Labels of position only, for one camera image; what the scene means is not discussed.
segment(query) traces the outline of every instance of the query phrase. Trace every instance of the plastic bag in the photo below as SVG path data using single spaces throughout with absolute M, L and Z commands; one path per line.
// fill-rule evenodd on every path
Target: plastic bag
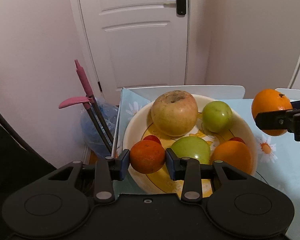
M 118 107 L 117 106 L 111 106 L 107 102 L 105 102 L 104 98 L 97 98 L 97 103 L 98 106 L 101 110 L 101 113 L 106 120 L 106 124 L 108 125 L 110 132 L 112 135 L 114 135 L 114 130 L 115 130 L 115 124 L 117 122 L 117 116 L 118 116 Z M 93 108 L 91 107 L 96 119 L 98 120 L 96 113 L 94 112 Z M 98 123 L 100 127 L 102 128 L 103 133 L 105 134 L 105 131 L 103 127 L 101 126 L 99 120 Z M 82 111 L 81 113 L 81 118 L 80 118 L 80 124 L 81 124 L 81 129 L 83 133 L 83 138 L 85 143 L 89 146 L 91 150 L 94 151 L 94 153 L 100 157 L 104 158 L 106 156 L 110 156 L 111 154 L 107 150 L 105 144 L 103 143 L 100 135 L 97 132 L 97 129 L 95 128 L 94 124 L 92 123 L 87 111 Z M 105 134 L 108 143 L 110 146 L 112 144 L 109 141 L 109 138 Z

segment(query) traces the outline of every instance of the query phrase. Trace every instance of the red fruit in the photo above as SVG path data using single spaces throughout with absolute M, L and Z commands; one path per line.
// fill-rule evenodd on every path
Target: red fruit
M 148 135 L 146 137 L 143 138 L 144 140 L 149 140 L 149 141 L 154 141 L 154 142 L 157 142 L 161 145 L 161 142 L 159 140 L 159 138 L 155 135 Z
M 232 137 L 231 139 L 229 139 L 229 141 L 238 141 L 238 142 L 242 142 L 242 143 L 246 144 L 244 142 L 244 140 L 242 140 L 240 137 Z

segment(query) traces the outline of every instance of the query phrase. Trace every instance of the bowl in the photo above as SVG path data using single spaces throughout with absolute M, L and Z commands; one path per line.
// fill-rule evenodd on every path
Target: bowl
M 198 110 L 200 112 L 206 104 L 215 101 L 212 98 L 200 95 L 193 95 L 193 97 L 197 102 Z M 153 102 L 144 106 L 129 122 L 123 138 L 123 149 L 130 150 L 135 143 L 150 134 L 157 136 L 165 149 L 169 148 L 176 140 L 182 137 L 164 135 L 156 129 L 151 118 L 152 104 Z M 258 160 L 257 148 L 253 133 L 245 120 L 243 120 L 239 114 L 232 109 L 233 125 L 229 130 L 217 134 L 209 132 L 202 127 L 200 112 L 198 113 L 198 121 L 196 125 L 184 136 L 198 136 L 203 138 L 210 145 L 211 153 L 216 146 L 232 137 L 242 138 L 250 150 L 253 160 L 251 175 L 254 175 Z M 159 171 L 152 174 L 141 174 L 135 171 L 131 165 L 129 166 L 128 171 L 138 186 L 148 194 L 177 193 L 179 197 L 181 196 L 183 181 L 171 180 L 165 165 Z M 212 194 L 210 180 L 208 179 L 202 179 L 202 194 L 203 197 L 208 197 Z

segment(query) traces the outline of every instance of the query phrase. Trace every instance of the door hinge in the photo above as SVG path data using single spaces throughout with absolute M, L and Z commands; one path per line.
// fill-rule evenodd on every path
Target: door hinge
M 102 88 L 101 88 L 101 85 L 100 85 L 99 81 L 98 81 L 98 86 L 99 86 L 100 92 L 102 92 Z

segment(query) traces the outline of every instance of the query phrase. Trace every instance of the pink handle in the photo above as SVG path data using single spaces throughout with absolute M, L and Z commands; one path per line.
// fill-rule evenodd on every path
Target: pink handle
M 84 109 L 88 110 L 91 108 L 90 103 L 83 103 Z
M 84 72 L 83 67 L 80 66 L 78 60 L 76 59 L 74 62 L 75 62 L 75 65 L 77 67 L 76 71 L 77 71 L 78 77 L 80 79 L 80 82 L 81 82 L 81 84 L 83 86 L 83 89 L 86 92 L 87 97 L 91 97 L 93 95 L 93 91 L 92 91 L 92 88 L 90 86 L 90 83 L 89 83 L 89 80 L 87 78 L 87 75 Z
M 87 109 L 85 103 L 89 103 L 89 99 L 87 97 L 75 97 L 75 98 L 69 98 L 65 101 L 63 101 L 60 105 L 59 105 L 59 109 L 61 108 L 65 108 L 68 106 L 73 106 L 73 105 L 77 105 L 77 104 L 83 104 L 84 108 Z

